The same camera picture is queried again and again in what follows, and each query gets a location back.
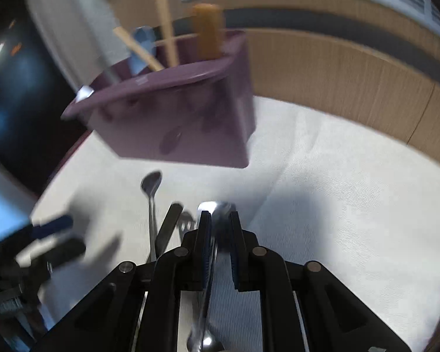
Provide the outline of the smiley face metal spoon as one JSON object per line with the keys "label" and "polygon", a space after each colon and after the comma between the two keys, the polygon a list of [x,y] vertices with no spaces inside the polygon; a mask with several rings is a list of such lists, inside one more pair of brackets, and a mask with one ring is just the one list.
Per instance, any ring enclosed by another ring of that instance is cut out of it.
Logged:
{"label": "smiley face metal spoon", "polygon": [[178,219],[177,227],[180,237],[189,231],[194,231],[197,228],[197,223],[188,211],[183,211]]}

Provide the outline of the smoky plastic spoon black handle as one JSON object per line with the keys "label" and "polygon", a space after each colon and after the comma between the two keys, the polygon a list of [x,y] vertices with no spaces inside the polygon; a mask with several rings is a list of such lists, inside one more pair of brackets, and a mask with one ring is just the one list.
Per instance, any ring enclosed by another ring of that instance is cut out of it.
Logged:
{"label": "smoky plastic spoon black handle", "polygon": [[179,203],[173,203],[163,220],[161,228],[155,237],[155,258],[158,259],[166,250],[172,237],[176,224],[183,212],[183,206]]}

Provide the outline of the metal spoon with white ball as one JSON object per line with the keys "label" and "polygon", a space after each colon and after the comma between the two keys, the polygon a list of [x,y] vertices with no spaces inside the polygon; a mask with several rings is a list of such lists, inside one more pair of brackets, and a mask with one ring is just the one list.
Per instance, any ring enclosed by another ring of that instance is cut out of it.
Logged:
{"label": "metal spoon with white ball", "polygon": [[155,219],[155,193],[160,187],[161,181],[162,173],[160,170],[157,170],[147,174],[141,182],[141,190],[148,199],[148,229],[150,242],[150,251],[148,256],[149,262],[156,260],[155,241],[158,231]]}

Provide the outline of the metal spatula utensil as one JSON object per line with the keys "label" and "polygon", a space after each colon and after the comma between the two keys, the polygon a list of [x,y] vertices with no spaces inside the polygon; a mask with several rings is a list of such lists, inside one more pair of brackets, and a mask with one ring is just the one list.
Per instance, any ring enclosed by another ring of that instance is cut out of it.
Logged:
{"label": "metal spatula utensil", "polygon": [[198,211],[200,213],[203,211],[210,213],[211,226],[210,235],[207,239],[209,248],[206,287],[203,289],[202,293],[197,295],[196,300],[192,300],[193,314],[197,316],[197,319],[192,324],[191,333],[187,339],[188,351],[224,351],[225,349],[223,344],[209,329],[208,311],[214,280],[214,267],[219,247],[217,236],[227,223],[227,220],[230,217],[230,212],[235,209],[236,206],[234,204],[222,201],[203,202],[198,206]]}

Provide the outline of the wooden chopstick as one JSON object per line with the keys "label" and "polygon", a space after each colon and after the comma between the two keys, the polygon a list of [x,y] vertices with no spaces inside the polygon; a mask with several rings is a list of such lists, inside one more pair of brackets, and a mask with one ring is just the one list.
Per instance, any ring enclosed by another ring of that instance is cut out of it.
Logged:
{"label": "wooden chopstick", "polygon": [[155,5],[160,20],[160,27],[166,48],[168,65],[169,67],[177,67],[180,62],[175,43],[169,0],[155,0]]}
{"label": "wooden chopstick", "polygon": [[153,72],[164,70],[163,65],[161,65],[161,63],[157,59],[155,59],[152,54],[142,48],[141,45],[139,45],[130,35],[130,33],[123,27],[115,27],[113,29],[113,32],[126,45],[126,47],[134,52],[139,59],[144,61]]}

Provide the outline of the purple plastic utensil bin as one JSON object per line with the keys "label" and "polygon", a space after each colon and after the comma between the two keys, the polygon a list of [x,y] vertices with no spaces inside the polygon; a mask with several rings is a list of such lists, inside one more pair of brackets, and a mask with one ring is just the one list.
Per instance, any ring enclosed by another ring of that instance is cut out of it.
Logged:
{"label": "purple plastic utensil bin", "polygon": [[129,60],[100,74],[63,119],[79,119],[120,157],[245,168],[256,130],[247,36],[229,30],[223,55],[199,60],[197,38],[179,37],[180,65],[133,75]]}

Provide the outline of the white table mat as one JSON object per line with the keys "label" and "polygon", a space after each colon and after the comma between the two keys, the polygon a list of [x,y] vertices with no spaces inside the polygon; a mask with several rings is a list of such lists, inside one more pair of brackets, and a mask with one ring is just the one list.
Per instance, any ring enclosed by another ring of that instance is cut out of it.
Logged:
{"label": "white table mat", "polygon": [[244,169],[122,159],[92,133],[50,183],[32,218],[63,213],[84,237],[81,261],[42,299],[61,319],[122,261],[147,259],[140,184],[159,170],[156,214],[176,201],[238,209],[241,225],[287,261],[325,265],[413,351],[440,320],[440,166],[405,144],[305,107],[256,98]]}

